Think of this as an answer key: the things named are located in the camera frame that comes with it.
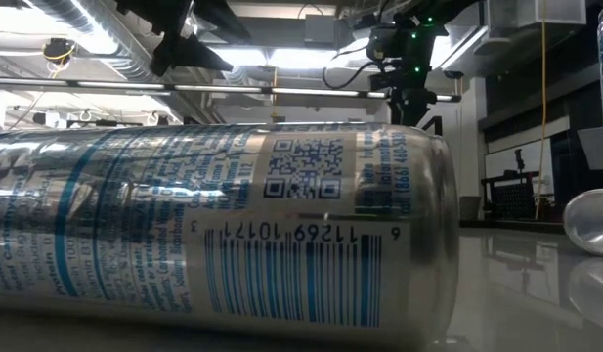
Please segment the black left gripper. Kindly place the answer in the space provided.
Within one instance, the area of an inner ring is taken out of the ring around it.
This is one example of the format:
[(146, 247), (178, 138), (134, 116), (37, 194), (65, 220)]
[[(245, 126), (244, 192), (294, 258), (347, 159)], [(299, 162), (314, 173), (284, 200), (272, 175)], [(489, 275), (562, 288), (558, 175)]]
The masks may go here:
[[(223, 40), (250, 40), (251, 35), (226, 0), (116, 0), (122, 15), (134, 13), (151, 24), (151, 31), (160, 35), (191, 35), (195, 33), (196, 16), (213, 24)], [(200, 68), (232, 68), (213, 50), (191, 35), (179, 37), (176, 66)]]

